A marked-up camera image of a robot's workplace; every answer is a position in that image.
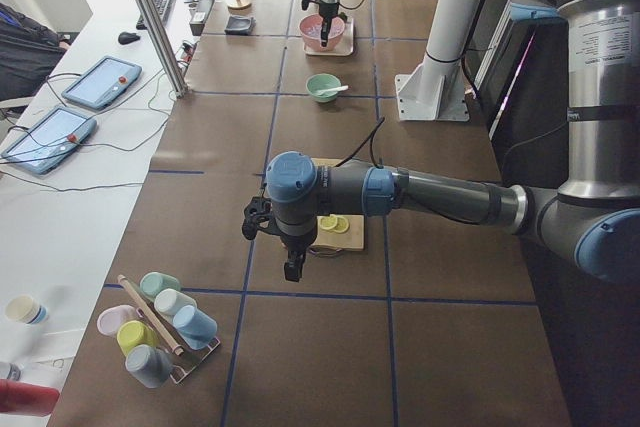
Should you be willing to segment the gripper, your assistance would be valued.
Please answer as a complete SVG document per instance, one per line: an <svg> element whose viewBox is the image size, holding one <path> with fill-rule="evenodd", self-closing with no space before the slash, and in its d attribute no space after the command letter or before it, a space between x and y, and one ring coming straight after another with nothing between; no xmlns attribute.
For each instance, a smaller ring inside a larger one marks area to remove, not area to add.
<svg viewBox="0 0 640 427"><path fill-rule="evenodd" d="M338 15L339 4L335 2L324 2L321 1L319 3L319 14L322 16L323 20L326 22L330 22L333 18Z"/></svg>
<svg viewBox="0 0 640 427"><path fill-rule="evenodd" d="M317 238L317 228L304 232L301 235L281 233L280 239L289 250L284 262L284 277L289 282L299 282L302 278L304 267L304 252L314 244Z"/></svg>

